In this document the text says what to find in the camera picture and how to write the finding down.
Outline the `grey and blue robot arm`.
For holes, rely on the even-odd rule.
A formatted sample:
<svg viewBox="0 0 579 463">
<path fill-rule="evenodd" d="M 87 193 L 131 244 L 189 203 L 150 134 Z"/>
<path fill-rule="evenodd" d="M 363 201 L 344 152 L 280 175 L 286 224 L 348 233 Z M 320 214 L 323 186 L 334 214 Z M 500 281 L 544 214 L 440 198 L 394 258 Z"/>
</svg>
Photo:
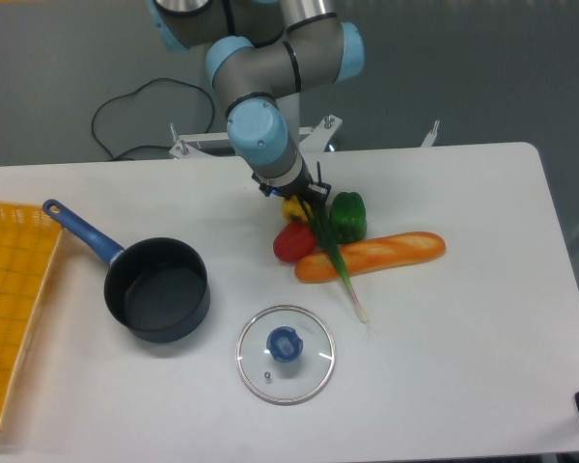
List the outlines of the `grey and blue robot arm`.
<svg viewBox="0 0 579 463">
<path fill-rule="evenodd" d="M 324 204 L 328 184 L 312 178 L 278 101 L 361 72 L 357 27 L 331 1 L 151 1 L 170 48 L 210 46 L 205 67 L 235 153 L 266 195 Z"/>
</svg>

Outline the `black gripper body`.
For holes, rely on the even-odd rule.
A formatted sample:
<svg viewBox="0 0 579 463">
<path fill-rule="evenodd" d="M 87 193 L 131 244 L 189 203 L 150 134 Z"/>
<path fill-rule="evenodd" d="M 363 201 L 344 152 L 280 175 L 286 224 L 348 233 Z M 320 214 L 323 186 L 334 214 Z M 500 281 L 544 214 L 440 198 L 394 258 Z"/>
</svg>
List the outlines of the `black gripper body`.
<svg viewBox="0 0 579 463">
<path fill-rule="evenodd" d="M 264 178 L 252 174 L 260 191 L 266 196 L 271 195 L 289 199 L 292 196 L 311 202 L 326 202 L 331 192 L 331 185 L 323 181 L 314 181 L 305 162 L 300 168 L 292 167 L 283 176 Z"/>
</svg>

